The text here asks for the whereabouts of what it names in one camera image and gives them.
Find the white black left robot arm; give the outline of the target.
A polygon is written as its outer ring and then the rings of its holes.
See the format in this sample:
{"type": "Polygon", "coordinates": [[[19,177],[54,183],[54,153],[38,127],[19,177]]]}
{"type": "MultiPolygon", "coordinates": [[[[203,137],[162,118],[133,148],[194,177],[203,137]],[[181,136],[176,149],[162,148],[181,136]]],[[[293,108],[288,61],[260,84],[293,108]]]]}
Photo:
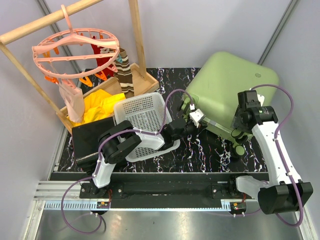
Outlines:
{"type": "Polygon", "coordinates": [[[103,133],[99,140],[98,160],[92,174],[90,192],[97,198],[103,198],[108,193],[108,185],[116,164],[124,161],[136,148],[168,151],[176,141],[203,126],[200,120],[179,118],[163,125],[158,132],[151,132],[133,127],[128,120],[119,123],[103,133]]]}

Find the green hard-shell suitcase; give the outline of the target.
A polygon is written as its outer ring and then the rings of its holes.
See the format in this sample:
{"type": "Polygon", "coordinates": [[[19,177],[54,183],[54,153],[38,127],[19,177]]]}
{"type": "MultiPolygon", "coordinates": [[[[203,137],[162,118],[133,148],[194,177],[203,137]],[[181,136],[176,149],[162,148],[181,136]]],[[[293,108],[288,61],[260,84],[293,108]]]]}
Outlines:
{"type": "Polygon", "coordinates": [[[207,123],[207,130],[231,142],[235,157],[245,154],[244,143],[252,138],[231,127],[238,107],[238,93],[257,85],[257,94],[265,97],[263,106],[270,105],[279,77],[270,68],[245,60],[226,51],[214,53],[203,65],[186,91],[200,109],[207,123]]]}

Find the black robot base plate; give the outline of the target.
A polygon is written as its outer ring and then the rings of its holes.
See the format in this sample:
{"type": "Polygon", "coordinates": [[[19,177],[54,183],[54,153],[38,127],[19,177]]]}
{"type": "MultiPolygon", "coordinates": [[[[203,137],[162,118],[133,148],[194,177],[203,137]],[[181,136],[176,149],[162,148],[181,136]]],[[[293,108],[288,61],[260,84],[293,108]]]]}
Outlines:
{"type": "Polygon", "coordinates": [[[63,182],[50,197],[54,208],[65,210],[228,212],[243,199],[237,177],[270,182],[265,172],[113,173],[106,187],[98,189],[90,180],[63,182]]]}

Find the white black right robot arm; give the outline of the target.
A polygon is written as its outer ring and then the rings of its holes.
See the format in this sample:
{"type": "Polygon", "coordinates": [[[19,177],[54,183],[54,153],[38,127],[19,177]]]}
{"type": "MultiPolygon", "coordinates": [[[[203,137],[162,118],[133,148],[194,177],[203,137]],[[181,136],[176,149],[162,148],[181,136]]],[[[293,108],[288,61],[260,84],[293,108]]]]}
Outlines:
{"type": "Polygon", "coordinates": [[[266,215],[302,210],[313,187],[302,181],[290,160],[278,130],[275,110],[262,106],[255,90],[239,92],[237,97],[235,125],[241,132],[256,138],[267,165],[269,181],[263,182],[251,175],[238,176],[227,185],[228,195],[235,199],[243,194],[252,197],[266,215]]]}

